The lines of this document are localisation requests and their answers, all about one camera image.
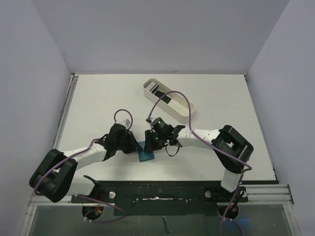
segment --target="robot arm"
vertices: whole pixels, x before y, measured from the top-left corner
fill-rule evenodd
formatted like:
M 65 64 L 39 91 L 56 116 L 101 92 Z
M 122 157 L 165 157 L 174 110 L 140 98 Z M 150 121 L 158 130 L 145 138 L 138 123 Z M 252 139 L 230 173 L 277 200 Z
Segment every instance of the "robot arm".
M 129 120 L 116 122 L 108 134 L 93 140 L 88 147 L 65 152 L 50 150 L 32 175 L 30 186 L 54 203 L 65 195 L 89 195 L 96 181 L 88 176 L 74 177 L 76 170 L 105 161 L 119 150 L 125 154 L 142 150 L 127 129 L 129 124 Z
M 144 152 L 159 150 L 167 145 L 212 149 L 206 142 L 243 162 L 247 162 L 253 152 L 253 146 L 230 125 L 215 130 L 194 129 L 193 132 L 203 139 L 203 142 L 184 125 L 177 125 L 173 128 L 161 118 L 147 120 L 147 122 L 152 129 L 145 131 L 146 145 Z M 237 187 L 244 166 L 222 154 L 222 152 L 214 151 L 225 167 L 221 186 L 227 191 L 233 192 Z

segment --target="white plastic tray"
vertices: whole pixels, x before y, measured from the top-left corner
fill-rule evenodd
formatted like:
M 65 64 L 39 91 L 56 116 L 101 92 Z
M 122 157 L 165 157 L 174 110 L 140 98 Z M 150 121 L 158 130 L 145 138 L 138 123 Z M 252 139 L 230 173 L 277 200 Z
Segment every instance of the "white plastic tray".
M 147 80 L 143 84 L 143 91 L 144 95 L 151 100 L 153 103 L 156 103 L 158 97 L 151 93 L 149 90 L 146 89 L 146 86 L 151 82 L 155 82 L 158 84 L 158 90 L 161 92 L 167 93 L 170 92 L 172 89 L 168 88 L 166 85 L 162 84 L 157 79 L 151 78 Z M 161 107 L 164 111 L 169 113 L 172 117 L 178 120 L 180 123 L 187 123 L 189 120 L 189 110 L 186 100 L 178 93 L 170 93 L 169 96 L 172 100 L 167 104 L 164 101 L 160 101 L 157 105 Z M 193 113 L 196 109 L 195 105 L 191 102 L 191 113 Z

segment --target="blue sponge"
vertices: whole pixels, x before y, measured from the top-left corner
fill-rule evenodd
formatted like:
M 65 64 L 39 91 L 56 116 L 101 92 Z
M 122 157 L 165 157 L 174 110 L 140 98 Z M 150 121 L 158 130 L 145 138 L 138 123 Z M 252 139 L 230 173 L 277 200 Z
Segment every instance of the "blue sponge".
M 139 142 L 139 145 L 144 149 L 144 145 L 146 144 L 146 141 Z M 148 160 L 153 160 L 154 159 L 154 154 L 153 152 L 150 153 L 145 153 L 143 151 L 138 152 L 139 156 L 139 161 L 148 161 Z

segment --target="white tabletop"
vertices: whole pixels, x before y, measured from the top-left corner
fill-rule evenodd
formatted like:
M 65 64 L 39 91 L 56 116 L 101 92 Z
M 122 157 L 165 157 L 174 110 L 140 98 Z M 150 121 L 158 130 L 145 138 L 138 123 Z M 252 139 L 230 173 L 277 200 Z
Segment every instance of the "white tabletop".
M 254 147 L 248 163 L 252 171 L 244 180 L 275 180 L 272 163 L 258 123 L 243 75 L 79 75 L 59 150 L 87 146 L 93 138 L 108 133 L 116 110 L 125 108 L 133 115 L 133 131 L 137 141 L 144 140 L 144 131 L 153 103 L 143 94 L 143 83 L 156 78 L 170 89 L 183 92 L 195 104 L 192 126 L 218 129 L 232 125 Z M 153 117 L 162 117 L 173 126 L 180 124 L 161 108 Z M 118 119 L 128 118 L 121 112 Z M 86 166 L 76 175 L 89 175 L 96 180 L 221 180 L 224 167 L 212 150 L 184 147 L 174 157 L 165 150 L 155 152 L 155 159 L 139 162 L 138 154 L 118 151 L 104 162 Z

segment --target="purple cable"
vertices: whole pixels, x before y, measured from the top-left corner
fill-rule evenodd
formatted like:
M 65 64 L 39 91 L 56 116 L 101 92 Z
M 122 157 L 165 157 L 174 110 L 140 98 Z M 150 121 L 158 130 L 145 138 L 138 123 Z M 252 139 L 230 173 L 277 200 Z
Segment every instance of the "purple cable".
M 243 230 L 242 226 L 240 225 L 240 223 L 238 223 L 237 221 L 232 220 L 230 218 L 226 218 L 226 219 L 228 219 L 228 220 L 232 221 L 233 223 L 235 223 L 238 226 L 238 228 L 240 228 L 242 235 L 243 236 L 245 235 L 244 230 Z
M 131 113 L 130 113 L 128 110 L 126 110 L 126 109 L 119 109 L 119 110 L 117 110 L 117 111 L 115 112 L 115 114 L 114 114 L 114 121 L 115 121 L 115 122 L 117 121 L 117 120 L 116 120 L 116 114 L 117 114 L 118 112 L 120 112 L 120 111 L 127 112 L 127 113 L 130 115 L 131 121 L 130 121 L 129 127 L 127 128 L 127 129 L 130 129 L 130 128 L 132 127 L 132 124 L 133 124 L 133 117 L 132 117 Z
M 175 92 L 175 93 L 179 93 L 181 96 L 183 96 L 183 98 L 186 100 L 186 102 L 187 102 L 187 104 L 188 104 L 188 111 L 189 111 L 189 130 L 191 131 L 191 133 L 192 133 L 197 139 L 199 139 L 200 141 L 202 141 L 203 143 L 205 143 L 206 145 L 208 145 L 209 147 L 211 147 L 213 150 L 215 150 L 215 151 L 217 151 L 217 152 L 219 152 L 219 153 L 221 153 L 221 154 L 223 154 L 223 155 L 229 157 L 229 158 L 232 159 L 233 161 L 236 161 L 236 162 L 242 164 L 243 166 L 248 167 L 248 169 L 251 170 L 252 167 L 251 167 L 249 164 L 247 164 L 246 162 L 241 161 L 241 160 L 239 160 L 238 158 L 236 158 L 236 157 L 234 157 L 234 156 L 232 156 L 232 155 L 226 153 L 225 151 L 220 150 L 220 149 L 217 148 L 216 146 L 213 146 L 210 142 L 208 142 L 208 141 L 206 141 L 206 140 L 200 138 L 200 137 L 192 130 L 192 127 L 191 127 L 191 107 L 190 107 L 190 103 L 189 103 L 187 97 L 186 97 L 183 93 L 181 93 L 181 92 L 179 92 L 179 91 L 170 91 L 170 92 L 165 93 L 165 94 L 164 94 L 162 97 L 160 97 L 160 98 L 157 100 L 157 102 L 154 104 L 152 110 L 151 110 L 150 113 L 149 113 L 148 118 L 151 118 L 151 115 L 152 115 L 152 113 L 153 113 L 153 110 L 154 110 L 154 108 L 157 106 L 158 102 L 160 102 L 166 95 L 168 95 L 168 94 L 170 94 L 170 93 L 174 93 L 174 92 Z
M 86 196 L 83 196 L 83 195 L 77 195 L 77 197 L 83 198 L 83 199 L 86 199 L 86 200 L 89 200 L 89 201 L 92 201 L 92 202 L 95 202 L 95 203 L 101 203 L 101 204 L 107 205 L 107 206 L 109 206 L 109 207 L 112 207 L 112 208 L 115 208 L 115 209 L 117 209 L 117 210 L 120 210 L 121 212 L 124 213 L 123 216 L 120 216 L 120 217 L 118 217 L 118 218 L 116 218 L 116 219 L 112 219 L 112 220 L 98 220 L 98 221 L 93 220 L 93 221 L 91 221 L 92 223 L 99 223 L 99 224 L 111 223 L 111 222 L 115 222 L 115 221 L 121 220 L 121 219 L 125 218 L 126 215 L 127 215 L 127 213 L 126 213 L 123 209 L 121 209 L 120 207 L 118 207 L 118 206 L 115 206 L 115 205 L 112 205 L 112 204 L 109 204 L 109 203 L 106 203 L 106 202 L 102 202 L 102 201 L 99 201 L 99 200 L 96 200 L 96 199 L 93 199 L 93 198 L 89 198 L 89 197 L 86 197 Z M 84 217 L 87 218 L 88 215 L 89 215 L 91 212 L 93 212 L 93 211 L 94 211 L 94 210 L 88 211 L 88 212 L 84 215 Z
M 98 140 L 98 139 L 93 139 L 93 140 L 91 141 L 90 145 L 89 145 L 86 149 L 84 149 L 84 150 L 82 150 L 82 151 L 80 151 L 80 152 L 77 152 L 77 153 L 72 154 L 71 156 L 65 158 L 64 160 L 62 160 L 61 162 L 59 162 L 58 164 L 56 164 L 55 166 L 53 166 L 49 171 L 47 171 L 47 172 L 43 175 L 43 177 L 40 178 L 40 180 L 38 181 L 37 185 L 35 186 L 35 188 L 34 188 L 34 194 L 36 194 L 36 195 L 41 195 L 41 194 L 38 192 L 38 188 L 40 187 L 40 185 L 41 185 L 41 183 L 44 181 L 44 179 L 45 179 L 52 171 L 54 171 L 55 169 L 57 169 L 60 165 L 62 165 L 62 164 L 63 164 L 64 162 L 66 162 L 67 160 L 69 160 L 69 159 L 71 159 L 71 158 L 73 158 L 73 157 L 75 157 L 75 156 L 77 156 L 77 155 L 80 155 L 80 154 L 82 154 L 82 153 L 84 153 L 84 152 L 90 150 L 90 148 L 92 147 L 93 143 L 94 143 L 96 140 Z
M 249 164 L 247 164 L 246 162 L 239 160 L 239 159 L 236 158 L 235 156 L 232 156 L 232 155 L 226 153 L 225 151 L 220 150 L 220 149 L 217 148 L 216 146 L 212 145 L 210 142 L 208 142 L 208 141 L 202 139 L 201 137 L 199 137 L 199 136 L 192 130 L 192 127 L 191 127 L 191 107 L 190 107 L 190 103 L 189 103 L 189 101 L 188 101 L 188 98 L 187 98 L 183 93 L 181 93 L 181 92 L 179 92 L 179 91 L 170 91 L 170 92 L 165 93 L 163 96 L 161 96 L 161 97 L 156 101 L 156 103 L 154 104 L 154 106 L 152 107 L 152 109 L 151 109 L 151 111 L 150 111 L 150 113 L 149 113 L 148 118 L 151 118 L 151 115 L 152 115 L 152 113 L 153 113 L 153 110 L 154 110 L 154 108 L 157 106 L 157 104 L 158 104 L 165 96 L 167 96 L 167 95 L 170 94 L 170 93 L 174 93 L 174 92 L 180 94 L 180 95 L 186 100 L 186 102 L 187 102 L 188 111 L 189 111 L 189 130 L 191 131 L 191 133 L 192 133 L 197 139 L 199 139 L 200 141 L 202 141 L 203 143 L 205 143 L 206 145 L 208 145 L 209 147 L 211 147 L 213 150 L 215 150 L 215 151 L 217 151 L 217 152 L 219 152 L 219 153 L 221 153 L 221 154 L 223 154 L 223 155 L 229 157 L 229 158 L 232 159 L 233 161 L 236 161 L 236 162 L 242 164 L 243 166 L 246 166 L 246 167 L 247 167 L 247 169 L 243 170 L 242 175 L 241 175 L 241 178 L 240 178 L 240 180 L 239 180 L 239 183 L 238 183 L 236 189 L 234 190 L 233 197 L 231 198 L 231 200 L 230 200 L 229 204 L 227 205 L 227 207 L 226 207 L 226 209 L 225 209 L 225 212 L 224 212 L 224 214 L 223 214 L 223 216 L 222 216 L 222 219 L 221 219 L 221 222 L 220 222 L 220 235 L 222 235 L 222 225 L 223 225 L 223 221 L 224 221 L 224 218 L 225 218 L 225 216 L 226 216 L 226 213 L 227 213 L 229 207 L 231 206 L 232 202 L 233 202 L 234 199 L 235 199 L 235 196 L 236 196 L 237 191 L 238 191 L 238 189 L 239 189 L 239 186 L 240 186 L 240 183 L 241 183 L 241 181 L 242 181 L 242 178 L 243 178 L 244 173 L 245 173 L 246 171 L 252 170 L 252 167 L 251 167 Z M 244 236 L 244 231 L 243 231 L 241 225 L 239 225 L 238 223 L 236 223 L 236 224 L 240 227 L 240 229 L 241 229 L 241 231 L 242 231 L 242 235 Z

